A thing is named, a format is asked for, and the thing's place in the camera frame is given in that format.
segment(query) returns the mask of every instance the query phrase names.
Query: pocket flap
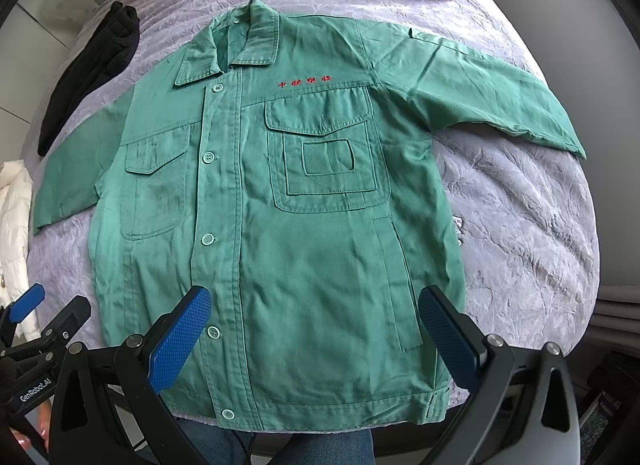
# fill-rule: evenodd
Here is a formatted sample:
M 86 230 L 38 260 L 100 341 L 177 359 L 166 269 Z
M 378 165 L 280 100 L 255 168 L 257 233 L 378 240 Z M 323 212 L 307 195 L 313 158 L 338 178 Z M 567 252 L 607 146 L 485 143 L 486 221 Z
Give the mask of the pocket flap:
M 353 87 L 269 101 L 265 120 L 271 130 L 318 136 L 364 122 L 371 113 L 367 88 Z
M 129 144 L 125 170 L 136 174 L 157 171 L 187 150 L 189 131 L 186 125 Z

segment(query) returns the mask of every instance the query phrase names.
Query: white puffer jacket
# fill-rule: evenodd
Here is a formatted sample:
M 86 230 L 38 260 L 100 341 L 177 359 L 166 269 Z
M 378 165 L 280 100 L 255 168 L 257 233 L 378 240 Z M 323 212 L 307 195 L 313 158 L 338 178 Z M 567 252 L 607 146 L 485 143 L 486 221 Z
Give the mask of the white puffer jacket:
M 21 160 L 0 166 L 0 304 L 6 306 L 29 288 L 27 244 L 31 177 Z M 27 340 L 40 336 L 35 312 L 18 325 Z

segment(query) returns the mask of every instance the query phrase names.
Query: jacket's right chest pocket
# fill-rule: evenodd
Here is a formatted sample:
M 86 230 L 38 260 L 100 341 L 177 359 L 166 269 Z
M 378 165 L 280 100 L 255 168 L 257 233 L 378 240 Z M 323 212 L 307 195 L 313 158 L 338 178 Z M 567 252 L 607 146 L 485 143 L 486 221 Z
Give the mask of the jacket's right chest pocket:
M 184 215 L 190 125 L 127 145 L 121 225 L 127 239 L 171 230 Z
M 366 87 L 269 101 L 265 121 L 279 209 L 336 212 L 388 200 L 388 173 Z

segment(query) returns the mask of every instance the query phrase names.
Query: bed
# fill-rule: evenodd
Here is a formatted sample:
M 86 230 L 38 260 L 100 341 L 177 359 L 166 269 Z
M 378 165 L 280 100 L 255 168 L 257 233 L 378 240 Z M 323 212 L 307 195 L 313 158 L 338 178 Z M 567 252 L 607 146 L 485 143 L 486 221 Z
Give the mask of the bed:
M 82 50 L 112 1 L 100 0 L 69 61 Z M 84 99 L 49 154 L 76 125 L 188 42 L 213 16 L 248 0 L 119 1 L 136 7 L 141 20 L 136 55 L 120 76 Z M 543 80 L 533 56 L 492 0 L 262 1 L 280 12 L 412 26 L 494 55 Z M 48 96 L 22 151 L 34 196 L 47 163 L 47 157 L 36 153 L 47 101 Z M 593 203 L 577 158 L 482 125 L 436 134 L 433 151 L 458 227 L 466 312 L 484 333 L 498 333 L 511 345 L 540 348 L 553 340 L 569 352 L 587 327 L 599 277 Z M 94 313 L 77 337 L 89 347 L 100 347 L 104 344 L 87 249 L 91 217 L 89 209 L 32 237 L 28 272 L 30 282 L 42 283 L 47 290 L 37 310 L 39 325 L 46 325 L 73 296 L 84 295 Z M 465 400 L 466 391 L 454 383 L 450 387 L 452 407 Z

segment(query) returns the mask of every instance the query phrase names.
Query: jacket collar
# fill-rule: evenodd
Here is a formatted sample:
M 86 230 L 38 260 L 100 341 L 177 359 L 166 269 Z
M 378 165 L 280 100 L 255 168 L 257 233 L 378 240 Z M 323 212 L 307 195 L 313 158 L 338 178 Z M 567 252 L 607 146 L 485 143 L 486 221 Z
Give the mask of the jacket collar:
M 259 0 L 251 0 L 244 7 L 215 18 L 188 44 L 175 85 L 182 86 L 211 75 L 222 73 L 218 66 L 218 51 L 213 41 L 212 30 L 238 19 L 250 20 L 249 35 L 244 48 L 231 64 L 268 65 L 273 64 L 278 53 L 280 22 L 278 13 Z

